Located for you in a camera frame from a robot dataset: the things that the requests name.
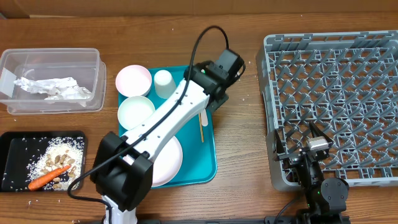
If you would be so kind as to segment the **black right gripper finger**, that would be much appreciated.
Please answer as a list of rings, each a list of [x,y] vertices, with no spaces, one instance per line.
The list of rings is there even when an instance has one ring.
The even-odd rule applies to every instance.
[[[309,122],[309,128],[314,138],[324,137],[329,146],[333,145],[333,140],[329,138],[323,131],[321,131],[313,122]]]
[[[282,145],[282,141],[280,139],[278,131],[275,129],[274,130],[274,160],[279,161],[280,156],[283,156],[285,154],[284,147]]]

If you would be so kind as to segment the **green-white bowl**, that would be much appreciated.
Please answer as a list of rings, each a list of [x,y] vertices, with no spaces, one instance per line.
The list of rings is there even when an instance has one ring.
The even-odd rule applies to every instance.
[[[118,108],[119,124],[126,130],[140,125],[155,112],[155,106],[144,96],[126,98]]]

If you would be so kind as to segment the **white napkin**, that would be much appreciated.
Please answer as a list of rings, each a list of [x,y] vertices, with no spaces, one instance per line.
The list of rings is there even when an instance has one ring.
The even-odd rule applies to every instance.
[[[72,77],[52,78],[45,80],[29,80],[19,78],[14,81],[21,91],[23,100],[79,100],[79,104],[86,106],[93,93],[83,86],[79,86]]]

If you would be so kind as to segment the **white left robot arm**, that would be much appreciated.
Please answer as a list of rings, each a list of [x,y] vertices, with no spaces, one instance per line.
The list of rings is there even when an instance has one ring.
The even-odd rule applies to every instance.
[[[110,132],[101,140],[90,179],[106,202],[105,223],[113,222],[113,212],[130,212],[143,201],[164,146],[202,110],[217,110],[245,68],[243,58],[230,49],[214,62],[191,65],[177,89],[145,121],[123,136]]]

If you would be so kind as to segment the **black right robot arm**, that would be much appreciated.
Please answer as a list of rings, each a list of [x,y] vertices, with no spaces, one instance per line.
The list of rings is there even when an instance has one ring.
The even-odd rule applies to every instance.
[[[319,162],[329,158],[333,140],[313,122],[309,124],[312,137],[299,152],[285,152],[278,131],[274,131],[274,161],[282,162],[285,169],[293,169],[298,176],[302,193],[285,205],[274,223],[349,223],[349,217],[341,213],[346,210],[349,184],[337,177],[324,178]],[[304,196],[307,208],[297,210],[293,217],[283,213]]]

